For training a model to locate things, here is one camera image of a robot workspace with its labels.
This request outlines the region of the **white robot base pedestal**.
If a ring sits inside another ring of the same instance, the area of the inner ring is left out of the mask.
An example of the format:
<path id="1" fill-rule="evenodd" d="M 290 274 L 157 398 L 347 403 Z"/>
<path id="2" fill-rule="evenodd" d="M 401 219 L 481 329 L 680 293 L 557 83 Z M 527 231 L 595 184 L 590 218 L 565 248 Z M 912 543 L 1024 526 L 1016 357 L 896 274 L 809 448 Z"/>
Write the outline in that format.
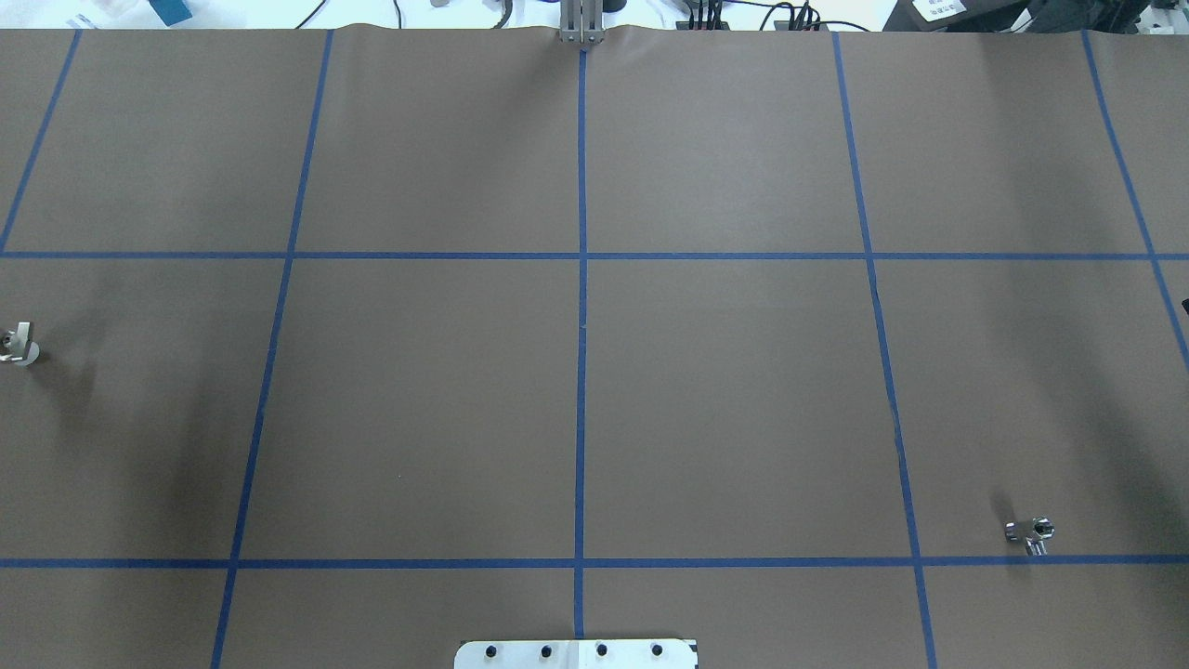
<path id="1" fill-rule="evenodd" d="M 454 668 L 698 668 L 696 640 L 604 638 L 476 640 L 458 648 Z"/>

